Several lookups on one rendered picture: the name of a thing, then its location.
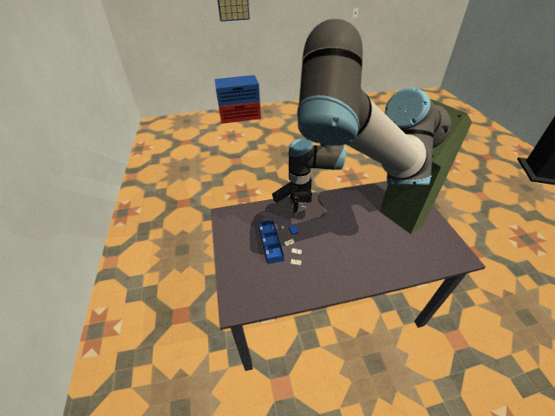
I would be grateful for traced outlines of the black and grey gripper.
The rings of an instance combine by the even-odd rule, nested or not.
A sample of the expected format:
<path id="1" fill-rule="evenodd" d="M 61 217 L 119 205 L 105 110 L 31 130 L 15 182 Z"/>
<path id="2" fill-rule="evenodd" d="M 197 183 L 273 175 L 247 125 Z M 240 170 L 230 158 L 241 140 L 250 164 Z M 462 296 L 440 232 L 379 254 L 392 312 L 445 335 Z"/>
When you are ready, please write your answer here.
<path id="1" fill-rule="evenodd" d="M 306 209 L 304 202 L 309 203 L 312 199 L 312 192 L 311 192 L 311 179 L 301 185 L 297 185 L 292 183 L 297 187 L 297 191 L 291 194 L 291 211 L 294 217 L 297 216 L 297 213 L 300 211 L 304 211 Z M 308 200 L 307 200 L 308 199 Z M 302 203 L 302 204 L 301 204 Z"/>

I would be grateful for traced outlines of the blue rack of bins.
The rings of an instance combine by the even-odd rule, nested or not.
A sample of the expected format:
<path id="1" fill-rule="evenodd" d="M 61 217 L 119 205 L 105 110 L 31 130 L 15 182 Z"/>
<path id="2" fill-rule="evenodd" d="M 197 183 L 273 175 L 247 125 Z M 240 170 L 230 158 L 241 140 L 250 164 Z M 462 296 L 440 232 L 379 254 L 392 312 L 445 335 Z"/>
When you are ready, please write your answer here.
<path id="1" fill-rule="evenodd" d="M 284 261 L 284 253 L 273 220 L 259 222 L 258 228 L 264 246 L 267 263 Z"/>

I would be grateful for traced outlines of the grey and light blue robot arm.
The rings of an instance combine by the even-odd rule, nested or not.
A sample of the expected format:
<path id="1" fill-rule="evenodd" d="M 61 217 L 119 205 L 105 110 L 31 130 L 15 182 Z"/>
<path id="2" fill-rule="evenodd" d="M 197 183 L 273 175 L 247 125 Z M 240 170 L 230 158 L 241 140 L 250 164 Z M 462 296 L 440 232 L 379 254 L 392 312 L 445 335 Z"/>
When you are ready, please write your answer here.
<path id="1" fill-rule="evenodd" d="M 311 168 L 342 170 L 346 144 L 385 164 L 389 185 L 429 185 L 433 148 L 451 130 L 447 110 L 420 89 L 404 88 L 384 113 L 361 89 L 361 80 L 358 30 L 342 19 L 319 23 L 304 45 L 297 108 L 298 130 L 307 140 L 289 146 L 290 183 L 272 193 L 276 203 L 297 191 L 292 183 L 307 183 Z"/>

